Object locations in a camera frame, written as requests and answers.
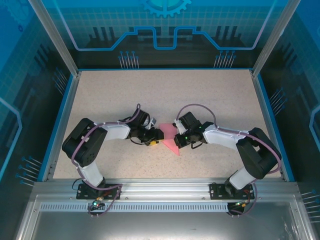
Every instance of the beige tabletop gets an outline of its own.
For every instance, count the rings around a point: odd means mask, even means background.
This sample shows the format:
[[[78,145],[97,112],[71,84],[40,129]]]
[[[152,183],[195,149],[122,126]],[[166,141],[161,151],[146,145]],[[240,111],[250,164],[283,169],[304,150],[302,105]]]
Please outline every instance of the beige tabletop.
[[[156,127],[173,123],[183,106],[197,103],[213,110],[221,127],[258,127],[267,133],[248,70],[112,70],[82,72],[64,139],[82,118],[117,121],[131,116],[137,103],[156,118]],[[190,107],[183,113],[187,111],[202,123],[213,121],[203,108]],[[96,162],[105,178],[227,178],[243,167],[237,151],[220,145],[203,144],[194,150],[187,146],[177,156],[163,143],[140,146],[130,140],[105,141]],[[60,151],[54,178],[78,177]]]

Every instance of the pink triangle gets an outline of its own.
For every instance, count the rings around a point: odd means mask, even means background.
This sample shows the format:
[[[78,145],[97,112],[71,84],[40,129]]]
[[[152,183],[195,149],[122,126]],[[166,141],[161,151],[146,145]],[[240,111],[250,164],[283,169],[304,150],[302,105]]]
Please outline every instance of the pink triangle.
[[[163,132],[164,140],[162,141],[172,152],[180,156],[179,148],[177,147],[174,138],[177,134],[177,129],[171,123],[159,124],[159,129]]]

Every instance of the metal base plate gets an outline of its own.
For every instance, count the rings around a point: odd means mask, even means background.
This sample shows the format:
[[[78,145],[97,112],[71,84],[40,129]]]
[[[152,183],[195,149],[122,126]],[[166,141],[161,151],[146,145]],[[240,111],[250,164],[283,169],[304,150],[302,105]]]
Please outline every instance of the metal base plate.
[[[113,187],[116,184],[106,184],[104,186],[104,188],[109,188],[109,187]],[[114,188],[108,191],[108,193],[106,194],[105,192],[105,196],[103,197],[104,200],[113,200],[115,198],[115,195],[117,194],[117,190],[119,188]],[[81,200],[94,200],[98,197],[100,197],[101,191],[98,190],[93,190],[91,187],[87,186],[86,184],[79,184],[78,186],[78,191],[76,194],[76,199],[81,199]]]
[[[250,192],[250,199],[255,199],[254,190],[251,184],[246,185],[242,191],[239,191],[233,198],[229,196],[225,189],[224,183],[212,183],[209,184],[209,192],[211,200],[247,200],[248,195],[244,192],[248,190]]]

